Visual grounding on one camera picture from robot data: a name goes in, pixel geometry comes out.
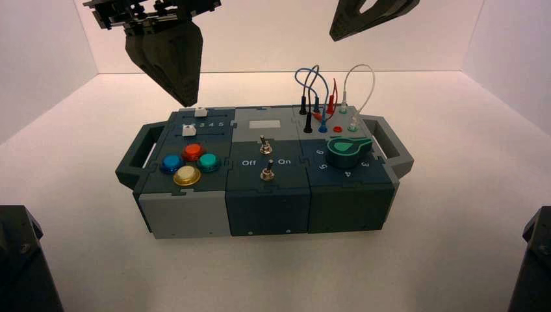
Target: white label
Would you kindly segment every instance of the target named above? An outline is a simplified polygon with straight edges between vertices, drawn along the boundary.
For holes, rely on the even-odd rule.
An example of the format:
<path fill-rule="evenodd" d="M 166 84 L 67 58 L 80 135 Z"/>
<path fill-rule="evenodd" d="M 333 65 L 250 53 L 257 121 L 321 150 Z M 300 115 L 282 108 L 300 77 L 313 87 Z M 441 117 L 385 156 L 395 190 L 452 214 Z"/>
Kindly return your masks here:
<path fill-rule="evenodd" d="M 242 161 L 241 165 L 243 166 L 256 166 L 257 161 Z"/>
<path fill-rule="evenodd" d="M 251 120 L 249 129 L 281 128 L 279 120 Z"/>

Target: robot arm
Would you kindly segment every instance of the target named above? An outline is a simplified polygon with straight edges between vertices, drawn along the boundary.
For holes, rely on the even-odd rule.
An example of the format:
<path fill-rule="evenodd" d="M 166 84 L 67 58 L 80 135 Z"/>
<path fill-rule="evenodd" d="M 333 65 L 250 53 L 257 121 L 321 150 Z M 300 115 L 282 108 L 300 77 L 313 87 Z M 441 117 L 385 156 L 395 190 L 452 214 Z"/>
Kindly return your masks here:
<path fill-rule="evenodd" d="M 214 11 L 220 0 L 156 0 L 145 12 L 146 0 L 92 0 L 102 29 L 122 26 L 130 59 L 184 107 L 197 103 L 203 37 L 192 18 Z M 402 16 L 420 0 L 377 0 L 360 13 L 366 0 L 339 0 L 330 35 L 334 41 Z"/>

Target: blue button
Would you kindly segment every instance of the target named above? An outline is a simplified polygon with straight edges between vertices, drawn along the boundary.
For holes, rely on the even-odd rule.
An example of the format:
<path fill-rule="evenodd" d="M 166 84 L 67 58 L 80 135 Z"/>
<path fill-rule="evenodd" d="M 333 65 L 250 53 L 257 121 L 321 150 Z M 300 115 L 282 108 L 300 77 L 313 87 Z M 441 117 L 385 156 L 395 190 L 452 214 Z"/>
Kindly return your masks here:
<path fill-rule="evenodd" d="M 170 154 L 165 156 L 162 160 L 160 170 L 166 174 L 173 174 L 182 166 L 184 166 L 184 161 L 182 158 L 176 154 Z"/>

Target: white cable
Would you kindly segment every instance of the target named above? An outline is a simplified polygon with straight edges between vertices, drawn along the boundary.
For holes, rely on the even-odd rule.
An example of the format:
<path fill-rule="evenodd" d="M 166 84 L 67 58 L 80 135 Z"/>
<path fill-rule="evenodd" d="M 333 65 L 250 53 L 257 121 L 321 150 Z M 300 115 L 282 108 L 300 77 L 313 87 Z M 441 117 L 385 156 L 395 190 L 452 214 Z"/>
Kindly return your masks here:
<path fill-rule="evenodd" d="M 342 106 L 345 107 L 348 105 L 346 102 L 346 83 L 348 82 L 348 76 L 350 76 L 350 74 L 360 66 L 365 66 L 369 68 L 369 70 L 371 71 L 371 76 L 373 78 L 372 78 L 372 84 L 371 84 L 371 91 L 369 91 L 369 95 L 367 95 L 367 99 L 365 100 L 363 105 L 356 111 L 354 116 L 352 116 L 352 123 L 348 127 L 348 129 L 351 131 L 355 131 L 357 129 L 357 124 L 358 124 L 357 117 L 360 114 L 360 112 L 365 108 L 365 105 L 367 105 L 367 102 L 369 102 L 369 99 L 371 98 L 371 95 L 373 95 L 373 91 L 375 90 L 375 71 L 373 70 L 373 68 L 371 68 L 371 66 L 367 64 L 358 64 L 348 71 L 348 73 L 346 74 L 346 78 L 344 79 L 344 86 L 342 87 Z"/>

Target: gray handle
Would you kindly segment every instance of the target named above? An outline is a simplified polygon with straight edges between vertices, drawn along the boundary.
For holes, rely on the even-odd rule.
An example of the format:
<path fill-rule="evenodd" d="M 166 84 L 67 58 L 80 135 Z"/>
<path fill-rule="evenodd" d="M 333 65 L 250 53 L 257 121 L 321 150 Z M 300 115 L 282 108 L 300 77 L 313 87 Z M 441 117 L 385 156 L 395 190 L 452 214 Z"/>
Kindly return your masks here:
<path fill-rule="evenodd" d="M 377 139 L 379 146 L 387 156 L 387 164 L 398 178 L 405 176 L 413 166 L 413 157 L 402 141 L 396 136 L 389 123 L 381 116 L 360 115 L 369 131 Z"/>

